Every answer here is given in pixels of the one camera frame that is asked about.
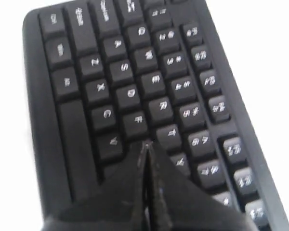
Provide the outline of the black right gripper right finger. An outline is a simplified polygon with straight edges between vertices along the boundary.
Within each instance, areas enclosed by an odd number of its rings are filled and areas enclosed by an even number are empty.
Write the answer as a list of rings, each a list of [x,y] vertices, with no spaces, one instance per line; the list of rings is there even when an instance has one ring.
[[[242,212],[202,191],[155,142],[146,145],[148,200],[154,231],[256,231]]]

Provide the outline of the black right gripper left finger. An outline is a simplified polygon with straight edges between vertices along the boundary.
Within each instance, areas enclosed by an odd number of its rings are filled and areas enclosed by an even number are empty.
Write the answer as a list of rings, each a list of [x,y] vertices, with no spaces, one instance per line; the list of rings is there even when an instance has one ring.
[[[48,216],[43,231],[146,231],[143,141],[133,143],[125,160],[95,195]]]

